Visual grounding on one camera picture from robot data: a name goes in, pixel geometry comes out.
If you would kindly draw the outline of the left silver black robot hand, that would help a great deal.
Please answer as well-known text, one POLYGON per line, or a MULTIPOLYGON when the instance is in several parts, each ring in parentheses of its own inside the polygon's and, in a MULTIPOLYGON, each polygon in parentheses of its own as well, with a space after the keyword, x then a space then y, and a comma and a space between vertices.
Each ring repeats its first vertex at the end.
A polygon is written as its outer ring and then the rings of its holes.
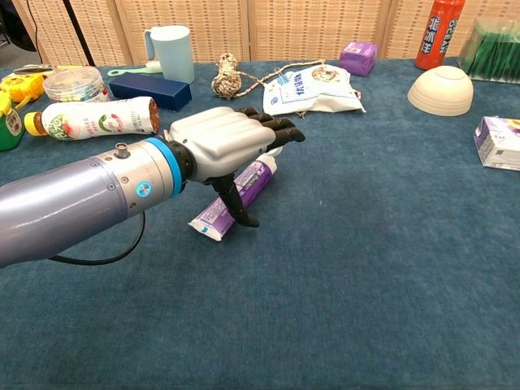
POLYGON ((187 150, 188 157, 180 163, 188 169, 187 179, 212 186, 235 221, 251 228, 259 222, 245 209, 235 171, 261 154, 306 139, 290 119, 229 106, 178 119, 164 136, 168 145, 187 150))

